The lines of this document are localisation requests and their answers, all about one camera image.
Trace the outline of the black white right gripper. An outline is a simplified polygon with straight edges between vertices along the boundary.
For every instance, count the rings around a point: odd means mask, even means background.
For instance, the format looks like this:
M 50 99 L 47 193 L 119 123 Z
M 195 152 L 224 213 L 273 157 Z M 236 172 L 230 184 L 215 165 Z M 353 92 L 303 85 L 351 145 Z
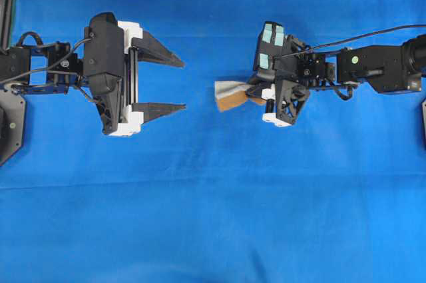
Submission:
M 262 76 L 254 73 L 247 81 L 250 87 L 246 94 L 266 101 L 266 111 L 262 120 L 276 127 L 294 125 L 305 102 L 310 96 L 309 90 L 298 83 L 279 80 L 274 84 L 275 75 Z

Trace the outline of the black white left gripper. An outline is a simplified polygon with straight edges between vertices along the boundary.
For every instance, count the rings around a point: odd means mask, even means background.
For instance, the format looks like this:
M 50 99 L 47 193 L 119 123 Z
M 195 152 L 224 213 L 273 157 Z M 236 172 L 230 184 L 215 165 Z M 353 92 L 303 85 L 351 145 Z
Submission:
M 127 101 L 126 63 L 130 47 L 137 49 L 138 61 L 178 68 L 183 68 L 185 63 L 148 31 L 143 30 L 138 23 L 117 21 L 118 26 L 124 30 L 124 77 L 118 81 L 114 91 L 99 96 L 92 95 L 92 97 L 96 102 L 96 108 L 103 124 L 103 134 L 123 137 L 138 132 L 139 126 L 144 123 L 186 108 L 186 105 L 170 103 L 134 103 L 131 106 L 130 114 L 130 106 Z M 129 121 L 138 128 L 131 129 Z

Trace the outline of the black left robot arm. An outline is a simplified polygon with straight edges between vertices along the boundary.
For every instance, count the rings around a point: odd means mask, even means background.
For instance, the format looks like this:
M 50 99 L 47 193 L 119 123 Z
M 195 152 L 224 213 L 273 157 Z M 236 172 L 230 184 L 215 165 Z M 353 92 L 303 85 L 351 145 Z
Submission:
M 74 88 L 97 108 L 104 135 L 129 137 L 139 133 L 143 124 L 186 108 L 139 102 L 140 62 L 184 66 L 138 23 L 100 13 L 74 45 L 47 44 L 35 32 L 22 34 L 1 52 L 1 88 L 17 95 L 66 94 Z

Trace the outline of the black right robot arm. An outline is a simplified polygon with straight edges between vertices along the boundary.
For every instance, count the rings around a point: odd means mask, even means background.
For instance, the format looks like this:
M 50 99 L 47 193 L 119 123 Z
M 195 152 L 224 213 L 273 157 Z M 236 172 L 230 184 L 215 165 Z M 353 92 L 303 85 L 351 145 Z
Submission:
M 258 40 L 248 97 L 266 102 L 263 120 L 278 127 L 294 125 L 311 91 L 334 91 L 349 100 L 368 83 L 377 93 L 414 93 L 425 77 L 425 36 L 402 45 L 370 45 L 314 53 L 292 35 Z

